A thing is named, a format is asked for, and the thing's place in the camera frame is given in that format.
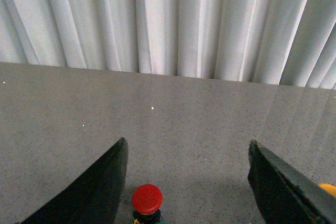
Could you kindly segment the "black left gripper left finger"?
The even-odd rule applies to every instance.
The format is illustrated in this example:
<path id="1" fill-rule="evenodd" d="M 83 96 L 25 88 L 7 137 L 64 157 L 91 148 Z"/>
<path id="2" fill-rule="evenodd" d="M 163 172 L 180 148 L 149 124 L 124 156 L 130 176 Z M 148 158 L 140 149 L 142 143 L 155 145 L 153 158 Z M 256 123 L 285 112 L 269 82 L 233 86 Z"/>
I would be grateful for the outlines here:
<path id="1" fill-rule="evenodd" d="M 23 223 L 114 223 L 125 186 L 128 143 L 120 138 Z"/>

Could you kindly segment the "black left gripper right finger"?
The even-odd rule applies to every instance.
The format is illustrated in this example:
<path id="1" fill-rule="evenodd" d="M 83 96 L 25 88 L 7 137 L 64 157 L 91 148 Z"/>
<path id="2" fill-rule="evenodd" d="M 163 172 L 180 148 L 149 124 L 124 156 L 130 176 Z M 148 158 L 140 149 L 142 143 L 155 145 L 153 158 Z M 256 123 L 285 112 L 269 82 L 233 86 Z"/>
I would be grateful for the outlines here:
<path id="1" fill-rule="evenodd" d="M 265 223 L 335 223 L 335 197 L 256 140 L 248 181 Z"/>

